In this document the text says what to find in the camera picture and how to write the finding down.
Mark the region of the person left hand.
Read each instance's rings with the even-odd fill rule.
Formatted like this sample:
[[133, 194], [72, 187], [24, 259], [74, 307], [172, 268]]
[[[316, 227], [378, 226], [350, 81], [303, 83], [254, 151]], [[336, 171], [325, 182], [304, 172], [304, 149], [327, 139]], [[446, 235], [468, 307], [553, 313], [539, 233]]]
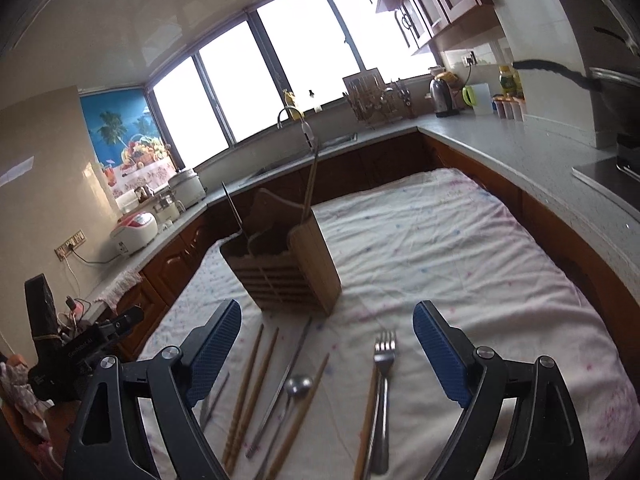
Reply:
[[18, 443], [46, 479], [63, 477], [67, 438], [60, 433], [51, 401], [41, 401], [28, 380], [20, 354], [1, 356], [1, 411]]

